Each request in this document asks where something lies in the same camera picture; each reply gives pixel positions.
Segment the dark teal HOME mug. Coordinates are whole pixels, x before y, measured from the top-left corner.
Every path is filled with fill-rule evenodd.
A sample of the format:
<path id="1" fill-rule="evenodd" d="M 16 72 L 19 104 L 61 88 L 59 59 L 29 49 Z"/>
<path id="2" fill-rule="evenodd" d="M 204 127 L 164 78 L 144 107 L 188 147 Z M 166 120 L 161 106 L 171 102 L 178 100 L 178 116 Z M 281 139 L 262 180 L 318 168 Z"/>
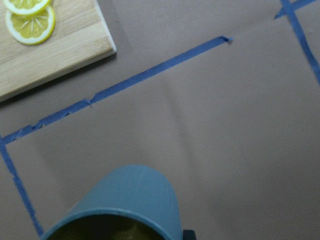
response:
<path id="1" fill-rule="evenodd" d="M 69 223 L 99 215 L 136 220 L 164 240 L 197 238 L 194 230 L 182 229 L 178 200 L 168 179 L 149 166 L 129 164 L 108 173 L 41 239 L 48 240 Z"/>

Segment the bamboo cutting board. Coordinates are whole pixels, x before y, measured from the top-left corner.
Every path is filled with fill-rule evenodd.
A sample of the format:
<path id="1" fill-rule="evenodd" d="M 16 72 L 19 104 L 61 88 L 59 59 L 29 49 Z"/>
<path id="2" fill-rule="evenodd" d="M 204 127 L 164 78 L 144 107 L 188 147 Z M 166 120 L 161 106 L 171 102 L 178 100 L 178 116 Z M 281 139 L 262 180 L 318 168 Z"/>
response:
<path id="1" fill-rule="evenodd" d="M 0 100 L 116 53 L 117 49 L 96 0 L 54 0 L 52 35 L 43 43 L 24 45 L 6 27 L 0 4 Z"/>

